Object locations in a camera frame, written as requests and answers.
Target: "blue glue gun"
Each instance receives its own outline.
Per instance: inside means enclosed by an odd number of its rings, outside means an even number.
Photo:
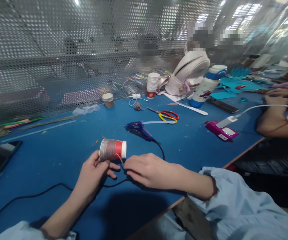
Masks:
[[[143,137],[147,141],[152,141],[153,136],[146,130],[144,129],[144,122],[143,121],[138,121],[138,122],[131,122],[126,124],[125,128],[129,131],[129,129],[134,129],[136,130],[139,134],[143,134]]]

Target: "metal mesh wall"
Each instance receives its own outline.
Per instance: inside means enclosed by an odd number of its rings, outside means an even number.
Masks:
[[[92,105],[105,91],[118,98],[126,79],[144,92],[148,73],[177,65],[187,23],[213,28],[213,63],[236,58],[217,51],[224,30],[244,31],[257,53],[251,40],[279,26],[288,6],[280,1],[0,0],[0,121]]]

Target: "water bottle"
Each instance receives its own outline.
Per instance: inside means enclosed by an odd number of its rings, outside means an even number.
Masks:
[[[206,77],[201,81],[193,98],[189,104],[192,107],[200,108],[203,103],[208,99],[210,94],[215,90],[220,82],[220,79],[227,73],[227,66],[214,65],[206,73]]]

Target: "red and yellow scissors handle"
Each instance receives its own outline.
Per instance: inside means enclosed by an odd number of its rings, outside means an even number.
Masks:
[[[174,123],[169,123],[169,124],[176,124],[177,123],[177,119],[179,119],[179,116],[177,115],[177,113],[174,113],[172,111],[161,111],[158,116],[160,117],[161,120],[166,121],[164,118],[170,119],[175,121]]]

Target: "blue table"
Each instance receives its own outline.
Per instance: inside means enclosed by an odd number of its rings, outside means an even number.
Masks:
[[[251,101],[240,103],[241,97]],[[257,93],[242,93],[224,101],[243,110],[256,105],[261,98],[262,95]],[[80,116],[74,123],[20,138],[23,145],[0,176],[0,209],[15,197],[36,194],[60,182],[73,188],[82,163],[99,149],[102,136],[127,141],[128,157],[149,152],[162,157],[156,144],[124,129],[132,121],[159,120],[158,115],[149,110],[135,111],[128,101],[115,101],[115,107],[111,109],[101,105],[99,111]],[[171,101],[165,96],[157,96],[149,103],[140,101],[144,108],[172,110],[179,115],[175,125],[150,124],[145,128],[161,143],[166,161],[193,171],[198,172],[203,166],[221,168],[262,138],[255,132],[255,122],[261,113],[259,108],[245,113],[230,125],[240,135],[233,143],[226,143],[205,128],[204,122],[222,120],[230,115],[215,106],[205,103],[201,109],[209,115],[203,116],[179,105],[168,106]],[[59,114],[48,120],[71,114]],[[0,138],[0,144],[2,140],[57,124],[12,133]],[[117,181],[125,178],[123,171],[117,173]],[[112,185],[117,181],[107,178],[105,184]],[[42,196],[14,202],[0,214],[0,233],[21,220],[34,222],[51,216],[69,195],[70,191],[59,186]],[[176,191],[143,190],[131,182],[103,188],[73,230],[79,232],[81,240],[124,239],[182,196],[183,193]]]

